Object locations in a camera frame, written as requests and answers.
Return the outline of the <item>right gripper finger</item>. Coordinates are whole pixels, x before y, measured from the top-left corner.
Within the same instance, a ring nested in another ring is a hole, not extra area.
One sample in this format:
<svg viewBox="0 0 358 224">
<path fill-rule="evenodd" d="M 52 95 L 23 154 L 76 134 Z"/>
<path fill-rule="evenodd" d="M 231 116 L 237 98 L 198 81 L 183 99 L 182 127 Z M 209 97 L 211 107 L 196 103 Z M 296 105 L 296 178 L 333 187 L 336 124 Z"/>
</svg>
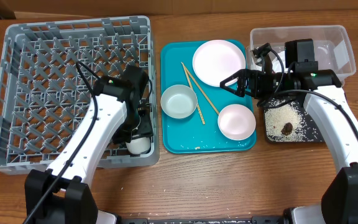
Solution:
<svg viewBox="0 0 358 224">
<path fill-rule="evenodd" d="M 251 91 L 247 91 L 246 85 L 238 84 L 237 88 L 233 89 L 233 88 L 230 88 L 229 86 L 226 86 L 225 84 L 223 84 L 220 86 L 220 88 L 222 88 L 223 90 L 226 90 L 236 96 L 239 96 L 239 97 L 245 97 L 247 95 L 247 96 L 255 98 L 255 95 Z"/>
<path fill-rule="evenodd" d="M 222 80 L 219 86 L 220 87 L 231 86 L 237 82 L 240 82 L 241 85 L 243 85 L 246 80 L 246 73 L 247 73 L 246 69 L 240 69 L 237 72 L 235 72 L 233 75 L 230 75 L 224 80 Z"/>
</svg>

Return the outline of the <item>pink bowl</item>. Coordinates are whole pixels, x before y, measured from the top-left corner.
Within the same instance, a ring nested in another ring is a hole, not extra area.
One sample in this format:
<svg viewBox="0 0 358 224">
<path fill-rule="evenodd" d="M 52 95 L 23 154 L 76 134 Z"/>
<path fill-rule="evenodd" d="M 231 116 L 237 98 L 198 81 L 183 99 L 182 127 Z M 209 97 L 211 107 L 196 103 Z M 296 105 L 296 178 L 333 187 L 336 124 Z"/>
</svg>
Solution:
<svg viewBox="0 0 358 224">
<path fill-rule="evenodd" d="M 218 128 L 228 139 L 241 141 L 254 133 L 256 119 L 248 107 L 231 104 L 221 110 L 218 116 Z"/>
</svg>

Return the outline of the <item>small white cup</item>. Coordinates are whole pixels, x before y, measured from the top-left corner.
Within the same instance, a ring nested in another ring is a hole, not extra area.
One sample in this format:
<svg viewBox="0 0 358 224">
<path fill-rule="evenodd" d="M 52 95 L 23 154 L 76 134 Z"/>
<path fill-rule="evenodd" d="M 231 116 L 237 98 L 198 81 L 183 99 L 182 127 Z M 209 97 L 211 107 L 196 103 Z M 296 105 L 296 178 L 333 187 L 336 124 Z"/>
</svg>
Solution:
<svg viewBox="0 0 358 224">
<path fill-rule="evenodd" d="M 127 150 L 133 155 L 147 152 L 150 149 L 150 145 L 150 138 L 148 137 L 133 139 L 131 142 L 126 143 Z"/>
</svg>

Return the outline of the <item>grey bowl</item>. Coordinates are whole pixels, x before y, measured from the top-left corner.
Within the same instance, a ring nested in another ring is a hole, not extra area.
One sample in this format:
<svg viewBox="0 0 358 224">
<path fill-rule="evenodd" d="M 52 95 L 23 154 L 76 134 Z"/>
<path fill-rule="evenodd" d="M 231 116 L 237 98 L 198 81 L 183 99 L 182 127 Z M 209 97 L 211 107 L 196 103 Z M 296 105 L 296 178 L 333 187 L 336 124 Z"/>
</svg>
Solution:
<svg viewBox="0 0 358 224">
<path fill-rule="evenodd" d="M 186 85 L 173 85 L 161 96 L 163 112 L 174 119 L 184 119 L 193 114 L 198 104 L 196 93 Z"/>
</svg>

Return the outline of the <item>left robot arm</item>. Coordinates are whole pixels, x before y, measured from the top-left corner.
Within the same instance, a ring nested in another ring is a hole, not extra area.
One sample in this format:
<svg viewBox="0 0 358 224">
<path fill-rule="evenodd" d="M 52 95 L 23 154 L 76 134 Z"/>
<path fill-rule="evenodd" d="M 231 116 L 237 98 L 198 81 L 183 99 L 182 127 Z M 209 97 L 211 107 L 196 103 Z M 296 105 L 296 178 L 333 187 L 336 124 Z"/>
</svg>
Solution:
<svg viewBox="0 0 358 224">
<path fill-rule="evenodd" d="M 110 142 L 125 143 L 131 154 L 151 148 L 151 126 L 141 131 L 138 109 L 148 74 L 129 65 L 119 78 L 97 77 L 88 85 L 91 101 L 69 143 L 45 171 L 25 180 L 25 223 L 120 223 L 118 215 L 99 210 L 91 193 L 96 168 Z"/>
</svg>

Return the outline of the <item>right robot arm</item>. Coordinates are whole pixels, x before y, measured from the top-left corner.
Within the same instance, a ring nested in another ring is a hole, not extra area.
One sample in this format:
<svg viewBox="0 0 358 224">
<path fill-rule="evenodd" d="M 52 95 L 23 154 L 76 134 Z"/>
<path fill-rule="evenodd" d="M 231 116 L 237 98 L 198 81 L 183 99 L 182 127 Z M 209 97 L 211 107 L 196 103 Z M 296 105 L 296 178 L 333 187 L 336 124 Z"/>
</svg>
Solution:
<svg viewBox="0 0 358 224">
<path fill-rule="evenodd" d="M 342 83 L 331 69 L 320 70 L 312 39 L 285 43 L 281 72 L 240 69 L 220 82 L 259 106 L 291 96 L 316 123 L 334 159 L 337 174 L 317 205 L 287 208 L 278 223 L 358 223 L 358 121 L 347 104 Z"/>
</svg>

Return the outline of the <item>brown food scrap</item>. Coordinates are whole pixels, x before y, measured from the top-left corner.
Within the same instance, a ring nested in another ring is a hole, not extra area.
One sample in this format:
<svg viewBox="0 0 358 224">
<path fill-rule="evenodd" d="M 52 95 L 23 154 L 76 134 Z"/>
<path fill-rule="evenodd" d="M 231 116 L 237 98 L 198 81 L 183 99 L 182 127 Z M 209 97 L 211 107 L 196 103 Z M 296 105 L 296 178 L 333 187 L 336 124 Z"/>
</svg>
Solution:
<svg viewBox="0 0 358 224">
<path fill-rule="evenodd" d="M 283 126 L 283 129 L 281 130 L 281 133 L 284 136 L 288 136 L 293 132 L 293 125 L 291 123 L 285 123 Z"/>
</svg>

